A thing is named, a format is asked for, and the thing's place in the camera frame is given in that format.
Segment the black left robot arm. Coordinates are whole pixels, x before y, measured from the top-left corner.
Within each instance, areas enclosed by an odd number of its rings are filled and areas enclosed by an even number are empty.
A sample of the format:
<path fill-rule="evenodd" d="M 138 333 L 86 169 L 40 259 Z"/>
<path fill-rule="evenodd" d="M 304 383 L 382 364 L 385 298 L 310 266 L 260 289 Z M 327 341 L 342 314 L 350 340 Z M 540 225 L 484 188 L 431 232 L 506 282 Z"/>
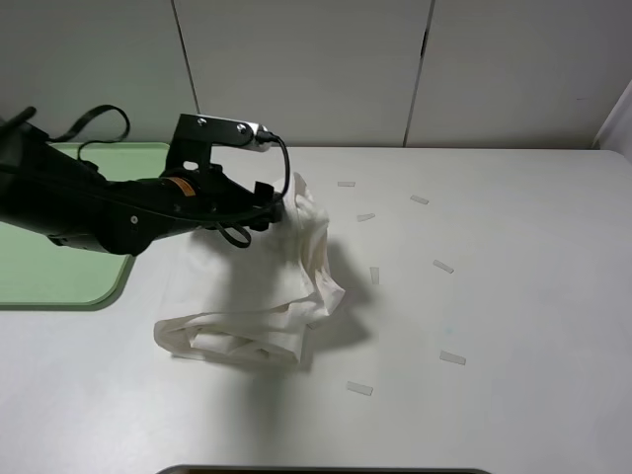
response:
<path fill-rule="evenodd" d="M 32 125 L 34 107 L 2 121 L 2 222 L 59 247 L 132 257 L 157 240 L 196 230 L 247 248 L 252 232 L 280 222 L 285 191 L 261 182 L 247 190 L 211 160 L 215 146 L 265 152 L 276 144 L 288 167 L 283 140 L 258 123 L 182 114 L 162 173 L 131 181 L 111 181 L 95 163 L 56 149 L 99 116 L 120 111 L 97 106 L 57 137 Z"/>

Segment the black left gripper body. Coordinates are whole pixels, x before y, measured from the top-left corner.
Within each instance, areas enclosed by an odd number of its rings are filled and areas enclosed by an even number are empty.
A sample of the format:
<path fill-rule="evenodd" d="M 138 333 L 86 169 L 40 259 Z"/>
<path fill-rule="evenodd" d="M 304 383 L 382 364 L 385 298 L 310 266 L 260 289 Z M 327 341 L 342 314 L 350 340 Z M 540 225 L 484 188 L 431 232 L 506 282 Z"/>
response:
<path fill-rule="evenodd" d="M 196 229 L 230 229 L 248 242 L 257 228 L 257 192 L 233 182 L 211 161 L 210 144 L 170 145 L 161 175 L 147 181 L 147 237 L 155 240 Z"/>

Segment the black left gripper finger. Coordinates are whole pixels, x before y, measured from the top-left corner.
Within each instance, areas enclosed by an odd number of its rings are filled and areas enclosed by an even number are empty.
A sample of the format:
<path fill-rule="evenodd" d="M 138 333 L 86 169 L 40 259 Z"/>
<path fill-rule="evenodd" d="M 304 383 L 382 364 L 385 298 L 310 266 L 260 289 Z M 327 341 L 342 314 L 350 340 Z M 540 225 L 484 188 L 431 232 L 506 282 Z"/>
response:
<path fill-rule="evenodd" d="M 255 206 L 259 209 L 273 209 L 282 204 L 283 195 L 267 183 L 256 182 L 254 187 Z"/>
<path fill-rule="evenodd" d="M 266 212 L 251 218 L 246 226 L 253 231 L 266 231 L 273 224 L 282 221 L 283 209 L 268 209 Z"/>

